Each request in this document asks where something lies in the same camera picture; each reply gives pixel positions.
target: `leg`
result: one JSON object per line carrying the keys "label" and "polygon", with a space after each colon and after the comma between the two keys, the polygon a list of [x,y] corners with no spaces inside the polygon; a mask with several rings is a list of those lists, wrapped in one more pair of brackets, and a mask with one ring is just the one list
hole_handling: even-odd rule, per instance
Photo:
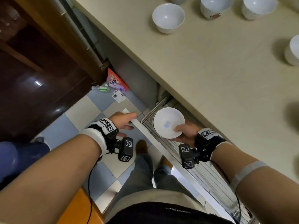
{"label": "leg", "polygon": [[136,193],[139,191],[152,189],[152,158],[147,154],[147,145],[144,140],[140,140],[136,145],[136,159],[135,167],[132,170],[129,178],[122,186],[121,190],[117,194],[111,207],[113,207],[117,201],[121,198]]}
{"label": "leg", "polygon": [[172,164],[165,158],[155,170],[154,180],[158,189],[165,189],[184,193],[185,195],[196,200],[196,198],[187,190],[173,175],[171,175]]}

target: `jeans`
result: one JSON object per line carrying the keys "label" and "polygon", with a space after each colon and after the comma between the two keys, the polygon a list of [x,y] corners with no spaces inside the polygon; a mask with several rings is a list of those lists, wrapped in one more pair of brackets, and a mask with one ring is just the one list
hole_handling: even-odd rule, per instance
{"label": "jeans", "polygon": [[[121,198],[127,195],[153,189],[152,176],[152,158],[149,154],[138,154],[135,159],[135,167],[133,171],[117,194],[111,207],[113,207]],[[171,175],[171,169],[166,164],[160,165],[155,170],[154,181],[158,189],[181,192],[196,200],[195,197],[176,179],[176,177]]]}

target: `countertop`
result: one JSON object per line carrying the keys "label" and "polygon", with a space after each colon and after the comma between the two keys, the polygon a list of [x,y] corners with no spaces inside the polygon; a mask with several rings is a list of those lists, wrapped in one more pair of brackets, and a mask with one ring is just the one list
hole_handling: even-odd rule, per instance
{"label": "countertop", "polygon": [[283,57],[299,14],[280,4],[247,21],[235,0],[207,21],[187,0],[185,22],[165,35],[151,15],[167,0],[72,1],[201,122],[299,183],[299,67]]}

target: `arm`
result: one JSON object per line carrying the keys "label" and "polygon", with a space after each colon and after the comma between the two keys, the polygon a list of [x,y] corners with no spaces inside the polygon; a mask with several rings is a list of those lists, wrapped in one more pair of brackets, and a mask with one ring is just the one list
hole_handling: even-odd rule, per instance
{"label": "arm", "polygon": [[[136,113],[116,113],[119,129]],[[89,136],[77,135],[35,162],[0,192],[0,222],[56,223],[102,153]]]}
{"label": "arm", "polygon": [[[201,129],[186,120],[185,125],[175,128],[184,134],[174,140],[194,147],[195,136]],[[245,166],[257,161],[228,143],[218,146],[211,160],[220,166],[230,181]],[[249,173],[238,185],[236,193],[261,223],[298,223],[299,185],[270,167]]]}

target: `wire rack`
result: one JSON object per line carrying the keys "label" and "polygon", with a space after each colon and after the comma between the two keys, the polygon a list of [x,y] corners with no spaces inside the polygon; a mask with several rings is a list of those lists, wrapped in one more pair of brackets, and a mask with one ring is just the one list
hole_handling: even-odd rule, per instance
{"label": "wire rack", "polygon": [[[180,154],[178,150],[179,142],[173,142],[165,138],[161,138],[155,131],[152,121],[160,109],[164,107],[173,107],[178,109],[186,118],[193,123],[204,127],[186,108],[184,108],[172,96],[164,98],[159,102],[142,120],[141,124],[167,149],[170,154],[181,163]],[[195,168],[188,169],[188,172],[193,176],[203,188],[226,210],[228,214],[239,218],[239,205],[235,194],[226,184],[223,178],[216,171],[210,162],[200,162],[196,164]],[[254,218],[250,218],[246,208],[241,203],[241,221],[242,224],[252,224],[255,222]]]}

